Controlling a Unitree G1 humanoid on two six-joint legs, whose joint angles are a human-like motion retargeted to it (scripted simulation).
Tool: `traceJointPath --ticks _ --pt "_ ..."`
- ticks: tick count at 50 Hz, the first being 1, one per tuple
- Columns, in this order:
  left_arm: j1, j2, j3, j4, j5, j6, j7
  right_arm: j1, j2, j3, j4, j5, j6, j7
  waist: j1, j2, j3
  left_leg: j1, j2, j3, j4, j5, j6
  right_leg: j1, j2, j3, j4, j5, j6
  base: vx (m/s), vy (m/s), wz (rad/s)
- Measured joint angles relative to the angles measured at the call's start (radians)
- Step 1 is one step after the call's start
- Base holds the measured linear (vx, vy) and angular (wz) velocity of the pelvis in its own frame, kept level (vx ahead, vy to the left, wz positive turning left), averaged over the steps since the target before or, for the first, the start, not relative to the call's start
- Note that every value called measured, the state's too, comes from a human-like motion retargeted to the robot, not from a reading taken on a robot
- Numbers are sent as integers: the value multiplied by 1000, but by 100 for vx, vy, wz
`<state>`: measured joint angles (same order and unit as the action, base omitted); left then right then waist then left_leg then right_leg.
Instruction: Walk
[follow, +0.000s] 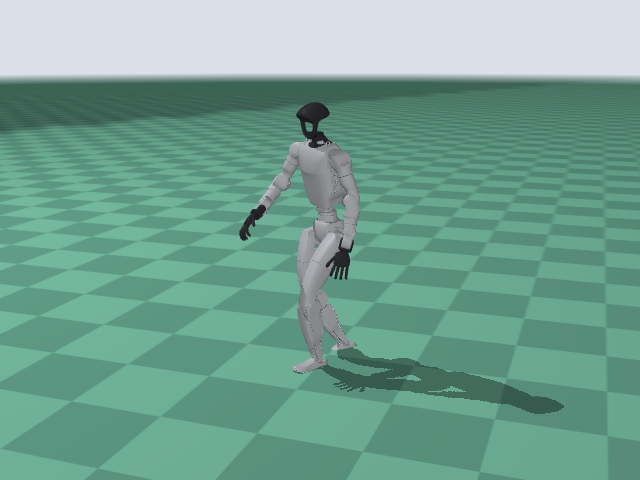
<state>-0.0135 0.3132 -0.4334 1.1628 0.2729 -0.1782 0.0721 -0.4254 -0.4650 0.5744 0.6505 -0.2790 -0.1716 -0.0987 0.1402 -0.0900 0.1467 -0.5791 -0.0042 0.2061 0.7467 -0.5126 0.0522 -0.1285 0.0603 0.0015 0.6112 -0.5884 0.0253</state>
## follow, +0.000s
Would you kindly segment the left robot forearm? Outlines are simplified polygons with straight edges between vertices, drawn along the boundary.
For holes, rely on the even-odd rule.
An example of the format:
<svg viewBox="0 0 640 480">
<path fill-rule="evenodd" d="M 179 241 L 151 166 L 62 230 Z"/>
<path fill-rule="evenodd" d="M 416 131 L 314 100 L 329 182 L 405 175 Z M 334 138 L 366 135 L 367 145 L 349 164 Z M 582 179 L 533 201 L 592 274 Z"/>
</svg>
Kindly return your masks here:
<svg viewBox="0 0 640 480">
<path fill-rule="evenodd" d="M 345 228 L 343 230 L 341 248 L 350 250 L 353 238 L 356 235 L 356 229 L 354 227 L 357 227 L 357 218 L 359 218 L 359 204 L 355 195 L 348 195 L 344 202 L 346 211 L 343 212 L 343 225 Z"/>
</svg>

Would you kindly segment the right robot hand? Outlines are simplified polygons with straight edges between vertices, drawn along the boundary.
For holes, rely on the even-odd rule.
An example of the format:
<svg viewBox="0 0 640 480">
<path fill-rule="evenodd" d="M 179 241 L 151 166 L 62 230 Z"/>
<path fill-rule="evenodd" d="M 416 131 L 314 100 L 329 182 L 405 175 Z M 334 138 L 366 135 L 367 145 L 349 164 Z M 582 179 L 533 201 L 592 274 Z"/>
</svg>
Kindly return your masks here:
<svg viewBox="0 0 640 480">
<path fill-rule="evenodd" d="M 260 205 L 257 209 L 252 209 L 251 210 L 251 214 L 248 216 L 248 218 L 245 220 L 244 222 L 244 226 L 241 228 L 239 235 L 240 238 L 244 241 L 248 240 L 246 234 L 251 237 L 250 233 L 249 233 L 249 226 L 252 224 L 253 227 L 255 227 L 255 220 L 259 220 L 263 213 L 266 211 L 266 207 L 264 205 Z"/>
</svg>

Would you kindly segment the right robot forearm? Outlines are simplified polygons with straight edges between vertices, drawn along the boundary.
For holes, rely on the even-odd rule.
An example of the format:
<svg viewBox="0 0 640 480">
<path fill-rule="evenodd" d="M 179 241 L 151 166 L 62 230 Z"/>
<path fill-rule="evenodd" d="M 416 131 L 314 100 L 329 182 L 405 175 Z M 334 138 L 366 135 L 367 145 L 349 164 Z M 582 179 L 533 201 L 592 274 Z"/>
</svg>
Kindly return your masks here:
<svg viewBox="0 0 640 480">
<path fill-rule="evenodd" d="M 278 176 L 279 174 L 274 178 L 270 186 L 267 188 L 267 191 L 259 200 L 258 205 L 253 208 L 257 209 L 260 205 L 264 205 L 266 207 L 266 211 L 263 213 L 262 217 L 267 213 L 267 210 L 272 206 L 276 198 L 278 198 L 281 194 L 279 188 L 273 185 Z"/>
</svg>

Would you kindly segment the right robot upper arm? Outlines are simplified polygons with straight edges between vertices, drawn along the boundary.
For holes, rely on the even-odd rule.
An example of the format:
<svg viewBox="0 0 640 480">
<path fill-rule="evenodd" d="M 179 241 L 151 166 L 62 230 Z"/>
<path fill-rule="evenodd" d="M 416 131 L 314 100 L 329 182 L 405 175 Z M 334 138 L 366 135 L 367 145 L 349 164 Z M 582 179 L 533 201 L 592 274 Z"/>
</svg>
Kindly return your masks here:
<svg viewBox="0 0 640 480">
<path fill-rule="evenodd" d="M 299 165 L 298 148 L 302 143 L 303 142 L 294 142 L 290 145 L 289 154 L 283 164 L 282 172 L 273 184 L 281 191 L 288 189 L 291 184 L 290 178 Z"/>
</svg>

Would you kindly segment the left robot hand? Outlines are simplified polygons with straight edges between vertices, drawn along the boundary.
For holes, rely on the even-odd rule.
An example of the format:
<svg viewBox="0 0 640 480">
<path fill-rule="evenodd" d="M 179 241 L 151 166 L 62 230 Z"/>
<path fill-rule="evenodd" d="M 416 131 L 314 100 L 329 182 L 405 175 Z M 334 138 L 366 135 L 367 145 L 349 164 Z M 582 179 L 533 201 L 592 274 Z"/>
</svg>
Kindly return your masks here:
<svg viewBox="0 0 640 480">
<path fill-rule="evenodd" d="M 340 269 L 340 267 L 341 267 L 341 271 L 340 271 L 340 280 L 342 280 L 344 267 L 346 267 L 346 269 L 345 269 L 345 279 L 347 279 L 347 276 L 348 276 L 348 267 L 349 267 L 349 265 L 350 265 L 350 257 L 349 257 L 349 254 L 348 254 L 348 253 L 350 253 L 350 252 L 352 251 L 353 244 L 354 244 L 354 241 L 352 241 L 352 244 L 351 244 L 351 248 L 350 248 L 350 250 L 345 249 L 345 248 L 341 248 L 342 240 L 343 240 L 343 237 L 341 238 L 340 243 L 339 243 L 339 247 L 338 247 L 338 249 L 339 249 L 340 251 L 339 251 L 339 252 L 337 252 L 337 253 L 335 253 L 335 256 L 334 256 L 333 258 L 331 258 L 331 259 L 328 261 L 328 263 L 326 264 L 326 268 L 328 268 L 328 267 L 330 266 L 330 264 L 334 261 L 334 263 L 333 263 L 334 265 L 333 265 L 333 267 L 332 267 L 332 269 L 331 269 L 331 272 L 330 272 L 330 277 L 332 277 L 333 272 L 334 272 L 334 270 L 335 270 L 335 267 L 337 266 L 337 269 L 336 269 L 336 272 L 335 272 L 335 278 L 334 278 L 334 279 L 337 279 L 338 272 L 339 272 L 339 269 Z"/>
</svg>

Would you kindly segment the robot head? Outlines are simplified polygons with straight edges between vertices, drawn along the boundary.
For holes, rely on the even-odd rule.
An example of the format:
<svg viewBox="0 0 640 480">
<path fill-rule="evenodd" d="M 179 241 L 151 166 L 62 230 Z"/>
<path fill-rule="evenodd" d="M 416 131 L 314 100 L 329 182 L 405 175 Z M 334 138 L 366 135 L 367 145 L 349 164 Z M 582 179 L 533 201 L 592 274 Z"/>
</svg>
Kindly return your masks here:
<svg viewBox="0 0 640 480">
<path fill-rule="evenodd" d="M 327 107 L 321 103 L 318 102 L 312 102 L 309 103 L 305 106 L 303 106 L 296 114 L 296 116 L 300 119 L 301 122 L 301 128 L 302 128 L 302 132 L 304 134 L 304 136 L 307 139 L 312 139 L 312 142 L 310 142 L 308 145 L 311 148 L 317 148 L 320 146 L 325 145 L 323 144 L 317 144 L 316 142 L 318 141 L 324 141 L 325 143 L 327 141 L 329 141 L 330 143 L 332 143 L 330 140 L 328 140 L 324 133 L 321 131 L 317 131 L 318 128 L 318 123 L 320 120 L 326 118 L 329 116 L 329 110 L 327 109 Z M 311 123 L 313 124 L 313 130 L 308 132 L 306 130 L 306 126 L 305 126 L 305 122 Z M 329 144 L 329 142 L 327 144 Z"/>
</svg>

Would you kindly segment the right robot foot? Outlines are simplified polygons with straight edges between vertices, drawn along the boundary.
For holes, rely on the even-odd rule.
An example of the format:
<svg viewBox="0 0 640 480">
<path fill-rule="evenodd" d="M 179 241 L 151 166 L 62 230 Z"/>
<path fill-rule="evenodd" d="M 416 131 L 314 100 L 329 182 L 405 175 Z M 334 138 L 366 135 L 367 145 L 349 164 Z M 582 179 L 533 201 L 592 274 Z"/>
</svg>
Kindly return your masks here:
<svg viewBox="0 0 640 480">
<path fill-rule="evenodd" d="M 356 343 L 354 341 L 349 341 L 349 343 L 350 344 L 346 346 L 345 343 L 343 342 L 343 345 L 345 345 L 345 346 L 343 346 L 343 345 L 341 345 L 341 343 L 338 342 L 331 349 L 332 350 L 341 350 L 341 349 L 346 349 L 346 348 L 350 348 L 350 347 L 356 346 Z M 347 342 L 347 344 L 348 344 L 348 342 Z"/>
</svg>

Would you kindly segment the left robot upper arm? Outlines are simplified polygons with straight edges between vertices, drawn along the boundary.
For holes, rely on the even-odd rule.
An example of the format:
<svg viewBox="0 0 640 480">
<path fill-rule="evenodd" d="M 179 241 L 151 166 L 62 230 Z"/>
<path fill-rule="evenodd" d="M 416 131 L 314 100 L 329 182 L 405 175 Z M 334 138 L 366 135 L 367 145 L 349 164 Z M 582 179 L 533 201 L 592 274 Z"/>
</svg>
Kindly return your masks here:
<svg viewBox="0 0 640 480">
<path fill-rule="evenodd" d="M 328 151 L 329 164 L 337 173 L 341 186 L 346 190 L 346 194 L 342 197 L 342 204 L 345 207 L 345 198 L 348 195 L 355 195 L 360 201 L 358 189 L 351 168 L 350 155 L 340 149 L 332 149 Z"/>
</svg>

